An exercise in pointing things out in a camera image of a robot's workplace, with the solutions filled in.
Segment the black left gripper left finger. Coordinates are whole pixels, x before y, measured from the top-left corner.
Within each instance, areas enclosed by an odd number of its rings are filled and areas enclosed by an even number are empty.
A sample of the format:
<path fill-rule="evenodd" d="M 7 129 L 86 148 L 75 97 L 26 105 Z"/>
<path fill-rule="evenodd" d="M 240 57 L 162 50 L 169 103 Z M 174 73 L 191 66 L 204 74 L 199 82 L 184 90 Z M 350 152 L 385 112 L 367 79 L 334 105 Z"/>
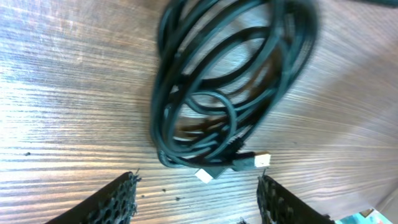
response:
<path fill-rule="evenodd" d="M 137 212 L 139 175 L 125 172 L 99 191 L 46 224 L 124 224 Z"/>

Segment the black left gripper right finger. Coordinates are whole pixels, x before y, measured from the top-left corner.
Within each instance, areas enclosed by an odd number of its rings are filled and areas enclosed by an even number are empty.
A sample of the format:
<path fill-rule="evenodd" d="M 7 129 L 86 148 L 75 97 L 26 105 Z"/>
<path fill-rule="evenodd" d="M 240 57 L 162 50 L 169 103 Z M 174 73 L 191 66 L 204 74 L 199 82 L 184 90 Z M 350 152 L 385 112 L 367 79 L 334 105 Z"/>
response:
<path fill-rule="evenodd" d="M 256 195 L 262 223 L 335 223 L 328 215 L 318 213 L 268 175 L 259 177 Z"/>

